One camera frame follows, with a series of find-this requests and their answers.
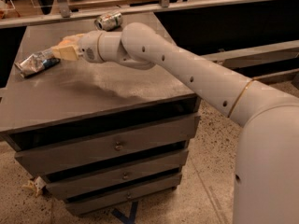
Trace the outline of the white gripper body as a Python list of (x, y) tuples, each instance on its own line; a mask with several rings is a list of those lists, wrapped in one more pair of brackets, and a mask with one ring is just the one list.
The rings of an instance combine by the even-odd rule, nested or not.
[(84, 34), (78, 41), (79, 51), (83, 58), (89, 63), (102, 63), (104, 61), (98, 49), (101, 34), (100, 31), (91, 31)]

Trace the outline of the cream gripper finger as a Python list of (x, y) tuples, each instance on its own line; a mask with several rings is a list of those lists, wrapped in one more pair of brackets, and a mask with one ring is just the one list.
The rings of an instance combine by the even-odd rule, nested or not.
[(78, 41), (85, 34), (68, 35), (63, 38), (63, 41)]
[(55, 46), (51, 48), (52, 54), (61, 60), (77, 61), (78, 47), (75, 45)]

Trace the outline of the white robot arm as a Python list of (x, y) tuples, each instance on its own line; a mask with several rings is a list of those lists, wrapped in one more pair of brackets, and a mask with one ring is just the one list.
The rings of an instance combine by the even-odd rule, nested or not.
[(70, 35), (59, 59), (160, 65), (243, 129), (235, 161), (234, 224), (299, 224), (299, 98), (182, 49), (148, 25)]

